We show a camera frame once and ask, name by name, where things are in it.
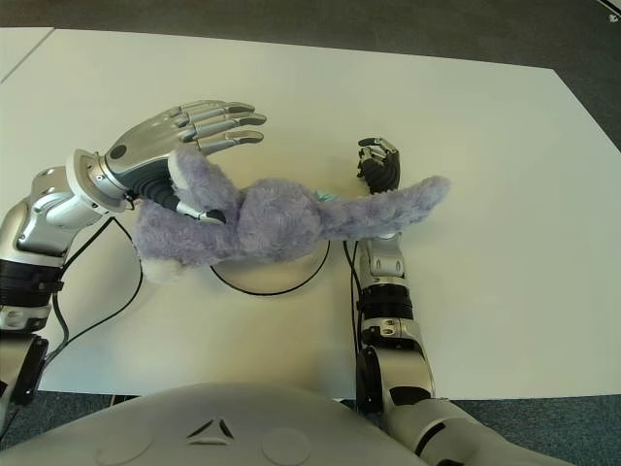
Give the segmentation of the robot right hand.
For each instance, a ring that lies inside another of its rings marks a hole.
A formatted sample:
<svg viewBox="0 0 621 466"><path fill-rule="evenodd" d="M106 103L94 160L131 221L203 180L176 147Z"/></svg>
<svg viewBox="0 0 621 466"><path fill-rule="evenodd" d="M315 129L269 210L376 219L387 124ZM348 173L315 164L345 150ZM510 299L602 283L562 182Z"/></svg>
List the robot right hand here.
<svg viewBox="0 0 621 466"><path fill-rule="evenodd" d="M395 190L401 177L400 153L384 138L365 138L358 142L357 178L371 194Z"/></svg>

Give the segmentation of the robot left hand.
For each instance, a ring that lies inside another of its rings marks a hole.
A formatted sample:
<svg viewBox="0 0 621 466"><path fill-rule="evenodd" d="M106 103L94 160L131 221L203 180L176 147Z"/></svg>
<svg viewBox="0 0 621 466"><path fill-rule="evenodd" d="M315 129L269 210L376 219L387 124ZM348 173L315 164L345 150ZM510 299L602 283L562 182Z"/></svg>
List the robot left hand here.
<svg viewBox="0 0 621 466"><path fill-rule="evenodd" d="M201 222L224 224L222 207L192 207L176 195L170 154L179 149L204 155L244 144L263 135L253 126L267 118L249 104L201 100L175 106L132 127L104 155L112 180L133 198L152 201Z"/></svg>

